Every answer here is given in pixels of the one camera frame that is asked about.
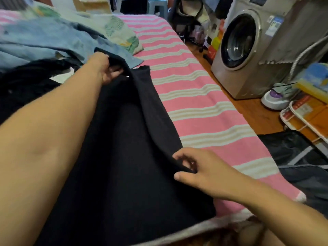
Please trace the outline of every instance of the black chair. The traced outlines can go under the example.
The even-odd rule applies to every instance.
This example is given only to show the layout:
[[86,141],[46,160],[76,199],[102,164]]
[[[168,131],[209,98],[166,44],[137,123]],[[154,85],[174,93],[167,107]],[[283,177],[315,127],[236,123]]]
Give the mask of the black chair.
[[174,0],[173,6],[168,14],[168,21],[172,24],[172,27],[175,31],[176,31],[177,25],[185,26],[184,33],[182,35],[179,35],[179,37],[182,39],[182,41],[184,43],[186,43],[186,40],[189,38],[189,34],[195,28],[195,25],[200,25],[200,23],[197,21],[197,19],[201,15],[201,12],[204,8],[204,3],[203,3],[203,0],[184,0],[184,1],[190,1],[190,2],[200,2],[201,8],[198,11],[196,16],[189,16],[189,15],[182,16],[177,12],[179,9],[183,13],[181,1],[182,0]]

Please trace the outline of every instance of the hand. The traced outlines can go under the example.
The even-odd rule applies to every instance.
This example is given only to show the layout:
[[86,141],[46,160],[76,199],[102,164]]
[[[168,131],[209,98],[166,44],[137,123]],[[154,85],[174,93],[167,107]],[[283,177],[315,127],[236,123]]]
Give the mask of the hand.
[[87,62],[87,65],[100,75],[103,84],[109,84],[123,72],[120,66],[109,66],[108,58],[109,56],[102,52],[95,52]]
[[173,158],[182,159],[183,165],[190,169],[197,169],[196,174],[177,172],[175,180],[214,198],[241,203],[243,197],[252,191],[252,185],[257,184],[256,180],[237,171],[212,151],[182,148],[173,154]]

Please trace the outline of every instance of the fingernail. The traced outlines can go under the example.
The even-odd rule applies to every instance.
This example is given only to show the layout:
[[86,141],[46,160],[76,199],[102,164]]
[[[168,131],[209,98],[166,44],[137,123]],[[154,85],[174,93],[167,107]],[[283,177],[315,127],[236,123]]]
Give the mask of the fingernail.
[[178,173],[175,173],[175,174],[173,175],[173,178],[174,178],[175,180],[179,180],[179,179],[180,179],[180,176],[179,176]]

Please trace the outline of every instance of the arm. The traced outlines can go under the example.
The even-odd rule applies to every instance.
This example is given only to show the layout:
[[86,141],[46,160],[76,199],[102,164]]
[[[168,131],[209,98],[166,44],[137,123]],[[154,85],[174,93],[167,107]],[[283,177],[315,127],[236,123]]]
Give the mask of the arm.
[[95,53],[0,126],[0,245],[34,244],[78,157],[102,84],[121,73],[108,67],[108,57]]
[[286,246],[328,245],[328,220],[314,209],[238,172],[211,151],[183,148],[173,157],[197,167],[196,174],[176,173],[176,180],[246,206]]

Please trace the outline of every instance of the washing machine door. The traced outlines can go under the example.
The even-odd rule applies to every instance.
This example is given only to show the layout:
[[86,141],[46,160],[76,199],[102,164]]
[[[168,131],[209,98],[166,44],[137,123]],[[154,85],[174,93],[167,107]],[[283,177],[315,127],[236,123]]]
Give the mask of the washing machine door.
[[251,10],[241,11],[228,25],[221,42],[221,58],[231,71],[244,67],[253,55],[261,33],[258,14]]

